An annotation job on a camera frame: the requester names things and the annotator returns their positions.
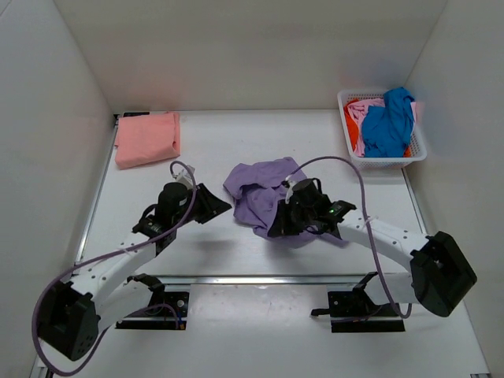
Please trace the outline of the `purple t shirt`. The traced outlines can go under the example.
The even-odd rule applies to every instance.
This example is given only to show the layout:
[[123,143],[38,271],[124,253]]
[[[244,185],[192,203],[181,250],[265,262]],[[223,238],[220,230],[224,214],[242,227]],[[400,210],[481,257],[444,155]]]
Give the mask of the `purple t shirt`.
[[316,239],[343,246],[344,242],[336,237],[317,236],[308,232],[279,238],[268,236],[268,230],[276,216],[278,201],[283,200],[287,194],[287,188],[282,182],[291,173],[296,182],[306,178],[303,171],[296,171],[297,167],[298,163],[292,157],[252,165],[240,163],[234,167],[224,181],[223,187],[234,200],[235,220],[241,225],[252,228],[255,235],[293,249],[301,248]]

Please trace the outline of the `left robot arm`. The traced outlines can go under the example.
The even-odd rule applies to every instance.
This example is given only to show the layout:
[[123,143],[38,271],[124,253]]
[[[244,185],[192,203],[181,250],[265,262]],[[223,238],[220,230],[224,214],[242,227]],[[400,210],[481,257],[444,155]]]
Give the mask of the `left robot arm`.
[[205,224],[230,209],[202,183],[167,183],[118,250],[81,263],[77,275],[67,272],[46,287],[33,314],[34,338],[78,361],[121,318],[141,308],[160,311],[163,285],[139,268],[165,250],[183,225]]

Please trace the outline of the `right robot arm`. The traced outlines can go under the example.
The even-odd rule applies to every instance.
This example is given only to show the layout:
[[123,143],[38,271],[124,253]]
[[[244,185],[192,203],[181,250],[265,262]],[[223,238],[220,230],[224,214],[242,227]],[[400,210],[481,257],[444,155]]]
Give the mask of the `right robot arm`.
[[410,232],[364,215],[356,205],[333,202],[317,178],[287,179],[279,200],[270,238],[330,235],[356,243],[403,267],[400,273],[371,272],[353,291],[353,305],[371,315],[388,302],[420,304],[438,317],[448,317],[477,282],[477,276],[454,238]]

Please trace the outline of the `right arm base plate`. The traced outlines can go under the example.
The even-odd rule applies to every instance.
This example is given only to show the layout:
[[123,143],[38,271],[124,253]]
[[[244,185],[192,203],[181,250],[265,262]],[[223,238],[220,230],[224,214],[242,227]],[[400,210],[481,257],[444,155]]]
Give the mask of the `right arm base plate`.
[[329,316],[332,333],[392,333],[406,330],[402,318],[390,304],[372,304],[353,291],[329,291],[328,307],[312,309],[310,316]]

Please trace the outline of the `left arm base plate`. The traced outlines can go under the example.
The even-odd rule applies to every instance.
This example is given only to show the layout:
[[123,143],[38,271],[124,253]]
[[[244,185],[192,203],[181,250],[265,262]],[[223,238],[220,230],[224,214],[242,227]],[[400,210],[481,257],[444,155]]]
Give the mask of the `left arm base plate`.
[[189,291],[165,291],[152,296],[149,309],[118,321],[116,329],[150,331],[185,331],[189,310]]

